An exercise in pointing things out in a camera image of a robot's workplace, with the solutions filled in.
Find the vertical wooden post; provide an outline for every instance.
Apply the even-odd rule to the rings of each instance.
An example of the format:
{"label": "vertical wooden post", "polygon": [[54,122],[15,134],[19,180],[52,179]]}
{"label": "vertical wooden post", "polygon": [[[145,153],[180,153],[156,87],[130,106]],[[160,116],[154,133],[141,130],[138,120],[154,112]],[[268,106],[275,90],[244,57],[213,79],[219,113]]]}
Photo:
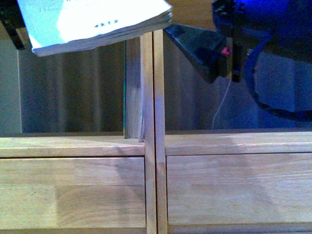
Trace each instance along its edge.
{"label": "vertical wooden post", "polygon": [[140,38],[141,84],[143,91],[143,116],[145,140],[145,191],[147,234],[157,233],[156,162],[154,123],[153,38],[146,33]]}
{"label": "vertical wooden post", "polygon": [[158,234],[168,233],[167,170],[165,155],[165,92],[164,92],[163,32],[153,32],[156,195]]}

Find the wooden divider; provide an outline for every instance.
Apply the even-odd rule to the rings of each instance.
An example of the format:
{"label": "wooden divider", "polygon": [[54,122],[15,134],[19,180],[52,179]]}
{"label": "wooden divider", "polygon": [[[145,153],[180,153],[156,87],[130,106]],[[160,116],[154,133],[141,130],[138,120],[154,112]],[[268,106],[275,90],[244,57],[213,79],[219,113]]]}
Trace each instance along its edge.
{"label": "wooden divider", "polygon": [[147,234],[157,233],[156,217],[156,169],[155,169],[155,123],[153,84],[153,39],[152,33],[140,38],[141,79],[143,84],[143,114],[145,140],[145,189]]}

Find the wooden shelf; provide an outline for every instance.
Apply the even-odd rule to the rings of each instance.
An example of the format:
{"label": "wooden shelf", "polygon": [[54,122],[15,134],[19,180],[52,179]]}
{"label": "wooden shelf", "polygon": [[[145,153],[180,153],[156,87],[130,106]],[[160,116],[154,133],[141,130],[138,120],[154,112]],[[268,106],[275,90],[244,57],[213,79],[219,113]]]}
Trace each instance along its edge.
{"label": "wooden shelf", "polygon": [[167,135],[166,155],[312,152],[312,132]]}
{"label": "wooden shelf", "polygon": [[144,143],[123,136],[24,136],[0,138],[0,158],[143,156]]}

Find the open book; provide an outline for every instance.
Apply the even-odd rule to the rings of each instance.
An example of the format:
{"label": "open book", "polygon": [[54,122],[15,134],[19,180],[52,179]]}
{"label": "open book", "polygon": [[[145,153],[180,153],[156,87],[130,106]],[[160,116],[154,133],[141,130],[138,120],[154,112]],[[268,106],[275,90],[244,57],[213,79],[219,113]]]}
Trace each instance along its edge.
{"label": "open book", "polygon": [[39,57],[131,39],[171,24],[165,0],[18,0]]}

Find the wooden panel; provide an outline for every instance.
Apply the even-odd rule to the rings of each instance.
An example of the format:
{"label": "wooden panel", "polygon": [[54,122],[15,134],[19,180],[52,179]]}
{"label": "wooden panel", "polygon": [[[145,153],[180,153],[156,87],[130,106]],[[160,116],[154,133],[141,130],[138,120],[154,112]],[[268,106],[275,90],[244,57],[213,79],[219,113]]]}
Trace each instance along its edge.
{"label": "wooden panel", "polygon": [[153,32],[158,234],[168,233],[163,32]]}
{"label": "wooden panel", "polygon": [[144,143],[123,136],[0,138],[0,157],[142,156]]}
{"label": "wooden panel", "polygon": [[312,154],[169,156],[171,225],[312,222]]}
{"label": "wooden panel", "polygon": [[0,234],[146,234],[146,228],[0,230]]}
{"label": "wooden panel", "polygon": [[166,155],[312,152],[312,132],[166,136]]}
{"label": "wooden panel", "polygon": [[268,224],[268,225],[184,225],[171,226],[170,234],[312,234],[311,224]]}
{"label": "wooden panel", "polygon": [[145,141],[146,228],[147,234],[155,234],[157,217],[152,33],[140,37],[140,51]]}
{"label": "wooden panel", "polygon": [[144,159],[0,160],[0,229],[145,227]]}
{"label": "wooden panel", "polygon": [[173,6],[173,23],[214,30],[213,0],[167,0]]}

